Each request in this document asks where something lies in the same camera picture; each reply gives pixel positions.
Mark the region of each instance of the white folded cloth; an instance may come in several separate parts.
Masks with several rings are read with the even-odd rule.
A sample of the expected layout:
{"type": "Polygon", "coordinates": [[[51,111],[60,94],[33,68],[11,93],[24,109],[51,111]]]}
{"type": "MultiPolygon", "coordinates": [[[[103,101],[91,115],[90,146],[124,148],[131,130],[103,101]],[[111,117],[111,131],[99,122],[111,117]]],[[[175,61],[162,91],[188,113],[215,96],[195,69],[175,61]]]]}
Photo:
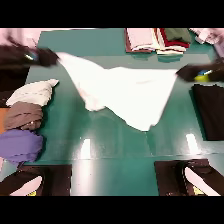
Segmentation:
{"type": "Polygon", "coordinates": [[[105,107],[128,125],[148,131],[156,125],[172,91],[177,70],[104,69],[83,58],[57,53],[89,111],[105,107]]]}
{"type": "Polygon", "coordinates": [[[56,79],[50,79],[48,81],[26,84],[12,94],[7,100],[6,105],[12,106],[14,103],[21,101],[45,106],[51,99],[52,87],[58,82],[56,79]]]}

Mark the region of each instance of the brown crumpled cloth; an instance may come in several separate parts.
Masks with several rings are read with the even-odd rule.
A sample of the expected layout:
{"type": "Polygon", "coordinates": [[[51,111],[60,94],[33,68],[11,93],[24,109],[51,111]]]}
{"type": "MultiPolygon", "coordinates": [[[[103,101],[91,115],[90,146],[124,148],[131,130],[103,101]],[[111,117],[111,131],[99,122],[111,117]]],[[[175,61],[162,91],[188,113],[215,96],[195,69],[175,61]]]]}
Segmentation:
{"type": "Polygon", "coordinates": [[[33,103],[17,102],[12,105],[4,119],[4,129],[35,130],[43,118],[41,106],[33,103]]]}

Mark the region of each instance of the blue cloth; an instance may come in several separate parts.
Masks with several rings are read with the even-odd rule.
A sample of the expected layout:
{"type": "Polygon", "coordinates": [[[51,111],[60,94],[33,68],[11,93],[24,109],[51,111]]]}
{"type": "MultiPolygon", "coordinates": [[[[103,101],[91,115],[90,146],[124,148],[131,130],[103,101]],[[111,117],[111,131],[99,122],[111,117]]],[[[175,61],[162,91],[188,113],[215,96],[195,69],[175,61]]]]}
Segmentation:
{"type": "Polygon", "coordinates": [[[0,157],[16,165],[20,162],[34,162],[42,144],[42,136],[29,130],[12,129],[0,135],[0,157]]]}

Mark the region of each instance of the table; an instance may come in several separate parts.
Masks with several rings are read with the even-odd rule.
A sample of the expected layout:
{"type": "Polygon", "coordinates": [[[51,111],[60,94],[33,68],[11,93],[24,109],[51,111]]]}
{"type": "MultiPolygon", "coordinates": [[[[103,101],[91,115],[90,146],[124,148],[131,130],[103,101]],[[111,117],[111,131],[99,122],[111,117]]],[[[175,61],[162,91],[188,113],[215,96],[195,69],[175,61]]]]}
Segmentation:
{"type": "MultiPolygon", "coordinates": [[[[216,57],[208,44],[193,41],[180,61],[166,56],[125,52],[121,28],[43,32],[38,46],[87,58],[104,68],[179,69],[216,57]]],[[[71,195],[158,195],[154,161],[208,158],[224,174],[223,142],[203,141],[200,118],[189,92],[177,79],[159,123],[148,132],[135,130],[109,109],[85,110],[66,70],[31,68],[27,83],[59,79],[51,102],[43,108],[39,133],[46,137],[34,164],[73,164],[71,195]]],[[[2,174],[12,172],[5,163],[2,174]]]]}

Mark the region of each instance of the green folded cloth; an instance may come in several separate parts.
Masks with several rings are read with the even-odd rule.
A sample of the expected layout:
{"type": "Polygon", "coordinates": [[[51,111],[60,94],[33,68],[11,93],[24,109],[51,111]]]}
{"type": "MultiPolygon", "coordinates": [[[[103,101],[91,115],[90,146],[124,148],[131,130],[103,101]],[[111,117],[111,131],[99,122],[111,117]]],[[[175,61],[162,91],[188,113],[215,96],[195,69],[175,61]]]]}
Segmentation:
{"type": "Polygon", "coordinates": [[[179,40],[191,43],[191,36],[187,28],[164,28],[168,41],[179,40]]]}

